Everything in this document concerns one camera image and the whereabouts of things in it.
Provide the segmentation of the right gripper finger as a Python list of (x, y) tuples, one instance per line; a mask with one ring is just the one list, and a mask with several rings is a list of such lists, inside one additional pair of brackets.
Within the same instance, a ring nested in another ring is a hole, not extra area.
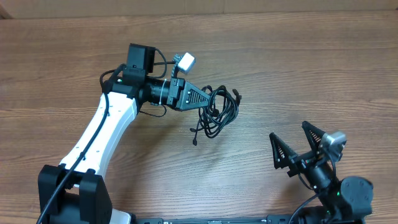
[(294, 163), (294, 159), (298, 157), (298, 154), (275, 133), (270, 133), (269, 138), (272, 146), (275, 169), (291, 166)]
[(307, 137), (308, 143), (311, 147), (311, 150), (314, 154), (317, 153), (322, 137), (325, 134), (324, 131), (321, 129), (315, 127), (308, 121), (303, 121), (302, 122), (302, 129), (304, 130), (304, 133)]

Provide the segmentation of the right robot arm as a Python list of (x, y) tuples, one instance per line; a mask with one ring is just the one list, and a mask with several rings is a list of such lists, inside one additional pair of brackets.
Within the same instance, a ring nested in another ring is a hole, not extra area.
[(274, 167), (287, 167), (289, 177), (297, 176), (315, 195), (291, 215), (268, 215), (267, 223), (364, 223), (372, 214), (373, 183), (359, 176), (337, 178), (336, 163), (343, 157), (346, 134), (327, 133), (308, 121), (302, 128), (310, 151), (297, 154), (275, 133), (270, 133)]

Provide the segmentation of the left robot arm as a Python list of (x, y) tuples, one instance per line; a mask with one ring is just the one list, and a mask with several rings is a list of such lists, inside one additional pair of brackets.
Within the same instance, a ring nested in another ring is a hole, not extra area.
[(210, 96), (178, 73), (195, 64), (190, 53), (175, 55), (171, 77), (152, 76), (160, 50), (130, 44), (126, 63), (101, 77), (101, 98), (95, 115), (73, 149), (57, 166), (45, 165), (38, 176), (38, 223), (135, 223), (133, 214), (113, 207), (104, 179), (109, 162), (126, 128), (143, 103), (175, 111), (202, 108)]

